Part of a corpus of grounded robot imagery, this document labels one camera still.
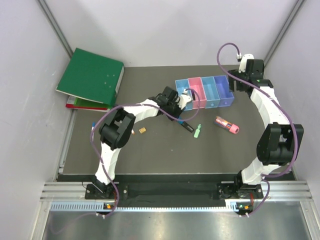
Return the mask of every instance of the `storage bin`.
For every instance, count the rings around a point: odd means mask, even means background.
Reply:
[[[231,106],[235,97],[234,94],[229,91],[227,76],[214,76],[214,81],[220,97],[219,107]]]
[[[201,80],[206,98],[205,108],[217,108],[220,103],[220,97],[214,77],[206,76],[202,77]]]
[[[188,78],[188,81],[189,81],[190,88],[195,90],[199,94],[200,108],[201,109],[205,108],[206,103],[207,103],[207,99],[206,99],[204,86],[202,85],[201,77]],[[199,108],[199,100],[198,100],[197,96],[195,96],[195,100],[192,103],[192,108],[193,109]]]
[[[175,87],[176,87],[176,91],[178,92],[178,95],[181,95],[185,89],[190,88],[188,79],[175,80]],[[185,106],[184,110],[185,111],[192,110],[192,106],[193,104],[192,102],[190,102]]]

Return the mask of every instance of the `metal frame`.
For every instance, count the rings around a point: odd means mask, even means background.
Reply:
[[[58,39],[60,40],[62,46],[67,52],[68,56],[71,58],[73,55],[72,48],[68,44],[67,39],[65,38],[63,32],[61,31],[57,21],[55,20],[53,14],[50,11],[50,8],[45,0],[36,0],[39,4],[41,10],[49,21],[51,27],[56,33]],[[290,11],[289,16],[284,22],[281,30],[279,31],[276,39],[274,40],[272,46],[264,58],[265,65],[268,64],[271,57],[275,53],[280,42],[284,38],[284,35],[288,31],[289,27],[293,23],[295,17],[297,16],[299,10],[302,8],[305,0],[297,0],[294,7]],[[63,147],[61,150],[61,155],[58,161],[58,167],[54,175],[54,179],[57,178],[58,173],[63,171],[64,163],[66,160],[66,155],[68,152],[68,147],[70,144],[70,139],[75,124],[77,111],[73,110],[70,116],[70,120],[67,127],[67,132],[65,140],[63,142]],[[265,193],[266,185],[262,184],[262,191]],[[40,240],[43,238],[45,231],[46,223],[49,217],[49,212],[53,203],[56,202],[74,202],[74,203],[88,203],[95,202],[99,203],[98,200],[85,200],[85,189],[80,182],[47,182],[44,185],[44,189],[41,195],[41,199],[38,207],[38,214],[35,220],[34,228],[29,239]],[[227,205],[232,204],[232,201],[227,200]],[[302,211],[306,220],[306,224],[310,231],[312,239],[320,239],[320,218],[313,202],[312,195],[310,193],[308,184],[306,181],[272,181],[270,183],[270,195],[267,199],[268,202],[288,202],[295,201],[300,202]],[[112,203],[112,200],[105,201],[104,203]],[[121,211],[130,211],[132,209],[120,209]]]

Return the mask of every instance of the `green binder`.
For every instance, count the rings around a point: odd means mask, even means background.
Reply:
[[[114,106],[124,70],[120,61],[76,48],[56,90]]]

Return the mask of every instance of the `reflective metal surface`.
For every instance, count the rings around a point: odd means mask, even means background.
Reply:
[[[50,212],[44,240],[309,240],[299,202],[268,202],[250,218],[222,212],[117,212],[110,218]],[[52,234],[66,224],[58,235]]]

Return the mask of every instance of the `white wall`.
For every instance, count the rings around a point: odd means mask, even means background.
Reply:
[[[304,127],[295,167],[320,212],[320,1],[307,0],[266,68],[295,123]]]
[[[0,239],[25,240],[70,117],[55,91],[69,58],[35,0],[0,5]]]
[[[216,65],[236,42],[264,58],[293,0],[46,0],[68,43],[127,67]],[[232,47],[221,55],[235,64]]]

